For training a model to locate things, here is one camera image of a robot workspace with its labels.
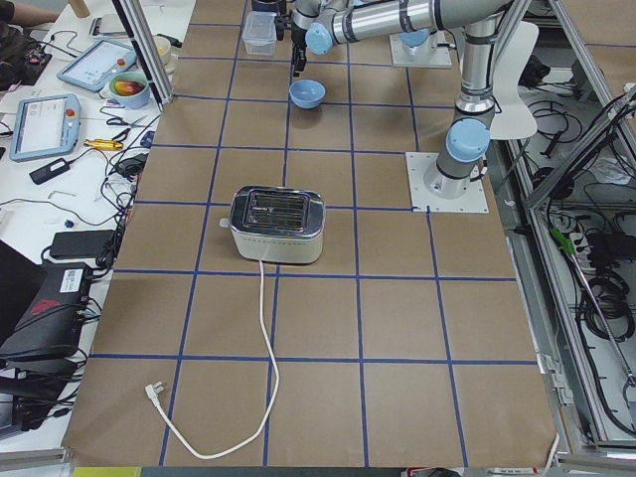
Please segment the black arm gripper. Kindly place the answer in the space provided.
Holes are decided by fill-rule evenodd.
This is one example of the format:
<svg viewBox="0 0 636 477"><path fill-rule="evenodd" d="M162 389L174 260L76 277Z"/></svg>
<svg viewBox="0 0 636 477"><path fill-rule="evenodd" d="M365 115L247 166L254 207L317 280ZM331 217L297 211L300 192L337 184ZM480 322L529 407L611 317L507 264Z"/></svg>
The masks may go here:
<svg viewBox="0 0 636 477"><path fill-rule="evenodd" d="M298 78L306 66L307 45L305 35L311 26L311 18L301 12L292 12L277 16L277 40L282 41L287 30L292 40L292 76Z"/></svg>

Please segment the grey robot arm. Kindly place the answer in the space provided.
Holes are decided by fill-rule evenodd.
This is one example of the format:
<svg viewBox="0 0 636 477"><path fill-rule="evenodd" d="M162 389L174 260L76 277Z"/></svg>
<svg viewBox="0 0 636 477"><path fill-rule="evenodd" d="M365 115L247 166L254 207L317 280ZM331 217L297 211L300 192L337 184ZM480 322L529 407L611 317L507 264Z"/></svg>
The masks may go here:
<svg viewBox="0 0 636 477"><path fill-rule="evenodd" d="M501 22L508 1L432 1L431 27L464 31L461 85L445 145L424 174L427 187L443 199L465 193L477 161L490 144L495 115L493 76Z"/></svg>
<svg viewBox="0 0 636 477"><path fill-rule="evenodd" d="M293 74L304 71L306 53L325 55L337 45L423 29L465 27L489 19L507 1L297 1L289 14L274 17L276 38L291 32Z"/></svg>

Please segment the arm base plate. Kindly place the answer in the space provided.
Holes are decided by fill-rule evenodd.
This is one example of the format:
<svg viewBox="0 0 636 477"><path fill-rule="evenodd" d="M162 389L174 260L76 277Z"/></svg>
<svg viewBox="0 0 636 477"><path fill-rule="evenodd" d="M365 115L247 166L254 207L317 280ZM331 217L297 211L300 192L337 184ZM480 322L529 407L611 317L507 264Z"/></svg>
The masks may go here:
<svg viewBox="0 0 636 477"><path fill-rule="evenodd" d="M437 153L406 152L411 209L418 213L488 214L481 180L449 179L437 168Z"/></svg>
<svg viewBox="0 0 636 477"><path fill-rule="evenodd" d="M399 34L390 35L393 65L406 68L450 69L450 47L443 32L427 36L417 46L405 43Z"/></svg>

